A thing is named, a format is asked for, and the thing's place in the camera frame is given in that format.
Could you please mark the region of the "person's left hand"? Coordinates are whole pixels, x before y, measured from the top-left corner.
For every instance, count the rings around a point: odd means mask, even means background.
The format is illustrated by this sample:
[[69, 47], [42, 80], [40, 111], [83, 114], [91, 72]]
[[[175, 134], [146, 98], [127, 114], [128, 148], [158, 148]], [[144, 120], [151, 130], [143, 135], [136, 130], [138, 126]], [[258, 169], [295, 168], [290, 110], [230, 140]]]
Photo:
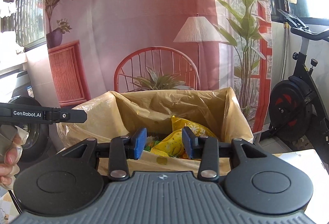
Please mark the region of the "person's left hand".
[[22, 156], [22, 146], [28, 139], [28, 133], [18, 126], [13, 126], [16, 134], [13, 137], [11, 146], [5, 151], [3, 161], [1, 161], [1, 187], [6, 190], [13, 190], [16, 180], [15, 175], [18, 174], [20, 168], [18, 161]]

